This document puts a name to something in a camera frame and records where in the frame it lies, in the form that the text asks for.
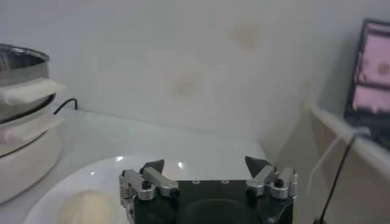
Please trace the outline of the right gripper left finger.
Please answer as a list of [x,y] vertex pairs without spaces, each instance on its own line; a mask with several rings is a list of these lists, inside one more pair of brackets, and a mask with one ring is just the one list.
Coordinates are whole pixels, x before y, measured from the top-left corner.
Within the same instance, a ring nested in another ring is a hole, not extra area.
[[153,200],[157,192],[163,197],[180,196],[179,183],[162,175],[165,165],[163,159],[146,163],[138,172],[123,170],[119,176],[121,201],[137,197],[141,201]]

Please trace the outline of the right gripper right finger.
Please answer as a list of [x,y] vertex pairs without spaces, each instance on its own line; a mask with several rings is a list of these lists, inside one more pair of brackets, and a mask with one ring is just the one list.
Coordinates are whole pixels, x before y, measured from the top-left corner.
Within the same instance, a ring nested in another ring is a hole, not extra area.
[[286,167],[282,171],[278,171],[267,160],[250,156],[245,157],[245,162],[252,177],[246,181],[246,186],[255,197],[263,196],[266,191],[277,200],[297,197],[295,169]]

